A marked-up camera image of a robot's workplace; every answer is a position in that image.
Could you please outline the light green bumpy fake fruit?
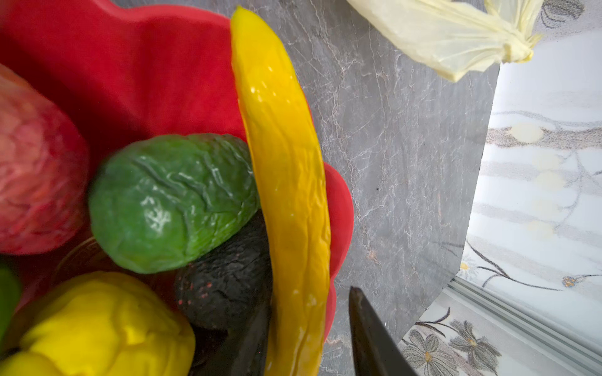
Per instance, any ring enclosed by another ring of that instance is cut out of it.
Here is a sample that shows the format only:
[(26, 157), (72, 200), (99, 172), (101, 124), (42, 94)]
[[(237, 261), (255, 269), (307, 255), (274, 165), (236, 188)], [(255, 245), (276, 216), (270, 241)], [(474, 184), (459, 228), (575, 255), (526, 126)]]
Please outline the light green bumpy fake fruit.
[(22, 284), (20, 282), (20, 279), (17, 276), (14, 268), (9, 263), (7, 263), (5, 259), (1, 259), (0, 288), (0, 336), (1, 338), (3, 338), (9, 327), (10, 321), (12, 320), (13, 313), (19, 305), (22, 295)]

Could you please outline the green fake vegetable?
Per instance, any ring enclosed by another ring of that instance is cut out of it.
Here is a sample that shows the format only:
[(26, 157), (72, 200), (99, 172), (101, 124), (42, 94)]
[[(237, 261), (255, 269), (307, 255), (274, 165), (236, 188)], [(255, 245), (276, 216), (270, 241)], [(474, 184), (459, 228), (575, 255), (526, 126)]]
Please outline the green fake vegetable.
[(115, 152), (88, 191), (90, 228), (137, 274), (179, 269), (228, 241), (260, 209), (247, 143), (211, 133), (156, 136)]

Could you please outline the yellow fake lemon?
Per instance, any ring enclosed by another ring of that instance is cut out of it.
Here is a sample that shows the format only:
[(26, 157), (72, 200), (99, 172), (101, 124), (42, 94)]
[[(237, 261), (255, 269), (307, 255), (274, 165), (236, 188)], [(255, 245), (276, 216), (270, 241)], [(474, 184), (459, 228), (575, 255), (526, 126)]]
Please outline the yellow fake lemon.
[(186, 375), (188, 320), (127, 274), (74, 277), (25, 305), (3, 342), (3, 375)]

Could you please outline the dark brown fake fruit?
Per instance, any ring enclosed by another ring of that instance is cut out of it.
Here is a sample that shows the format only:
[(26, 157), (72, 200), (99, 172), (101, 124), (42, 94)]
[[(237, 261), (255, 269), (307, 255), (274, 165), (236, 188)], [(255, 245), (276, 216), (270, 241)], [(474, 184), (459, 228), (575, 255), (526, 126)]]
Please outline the dark brown fake fruit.
[(177, 271), (177, 308), (195, 327), (232, 330), (244, 325), (271, 293), (267, 228), (258, 211), (229, 240)]

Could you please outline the red flower-shaped bowl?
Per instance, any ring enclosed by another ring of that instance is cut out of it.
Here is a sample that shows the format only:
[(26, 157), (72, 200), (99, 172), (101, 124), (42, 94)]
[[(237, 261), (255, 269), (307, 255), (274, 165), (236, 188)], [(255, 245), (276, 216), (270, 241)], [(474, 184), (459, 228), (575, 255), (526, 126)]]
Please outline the red flower-shaped bowl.
[[(71, 116), (94, 164), (127, 144), (167, 133), (247, 140), (230, 20), (185, 6), (6, 1), (1, 61)], [(354, 210), (341, 175), (326, 163), (324, 169), (335, 277), (350, 247)]]

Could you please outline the pale yellow plastic bag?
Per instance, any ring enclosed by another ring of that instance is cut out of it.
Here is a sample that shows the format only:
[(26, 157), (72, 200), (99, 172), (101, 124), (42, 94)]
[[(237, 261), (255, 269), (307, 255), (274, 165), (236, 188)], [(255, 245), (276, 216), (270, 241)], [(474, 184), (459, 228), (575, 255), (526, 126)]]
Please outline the pale yellow plastic bag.
[(459, 81), (493, 64), (526, 63), (541, 35), (542, 0), (469, 3), (437, 0), (352, 1), (351, 6), (409, 58)]

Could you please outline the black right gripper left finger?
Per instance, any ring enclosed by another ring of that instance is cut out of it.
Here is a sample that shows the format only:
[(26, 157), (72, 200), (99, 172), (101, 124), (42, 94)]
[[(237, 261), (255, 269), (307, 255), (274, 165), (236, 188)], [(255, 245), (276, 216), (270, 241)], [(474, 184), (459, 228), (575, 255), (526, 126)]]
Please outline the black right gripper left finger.
[(228, 331), (194, 327), (191, 375), (263, 375), (271, 294), (263, 293), (240, 327)]

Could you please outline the yellow fake banana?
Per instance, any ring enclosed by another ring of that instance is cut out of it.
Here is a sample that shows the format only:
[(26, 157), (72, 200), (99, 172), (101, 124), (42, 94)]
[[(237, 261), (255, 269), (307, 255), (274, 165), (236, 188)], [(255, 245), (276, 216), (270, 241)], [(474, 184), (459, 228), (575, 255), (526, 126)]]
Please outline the yellow fake banana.
[(321, 147), (281, 39), (241, 7), (230, 30), (238, 105), (273, 272), (265, 372), (315, 375), (325, 339), (331, 255)]

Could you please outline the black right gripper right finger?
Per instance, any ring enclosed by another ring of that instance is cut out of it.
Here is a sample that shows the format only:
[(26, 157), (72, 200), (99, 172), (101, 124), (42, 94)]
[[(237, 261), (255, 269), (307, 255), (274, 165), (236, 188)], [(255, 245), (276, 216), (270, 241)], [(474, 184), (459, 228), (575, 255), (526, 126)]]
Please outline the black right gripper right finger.
[(351, 286), (349, 316), (357, 376), (417, 376), (363, 291)]

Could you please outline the red fake fruit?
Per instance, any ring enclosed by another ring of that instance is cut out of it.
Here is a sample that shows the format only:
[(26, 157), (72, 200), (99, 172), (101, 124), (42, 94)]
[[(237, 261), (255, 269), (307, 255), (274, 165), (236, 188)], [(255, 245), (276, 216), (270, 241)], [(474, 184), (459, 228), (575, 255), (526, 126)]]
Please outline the red fake fruit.
[(1, 252), (37, 255), (84, 225), (89, 147), (71, 119), (1, 67)]

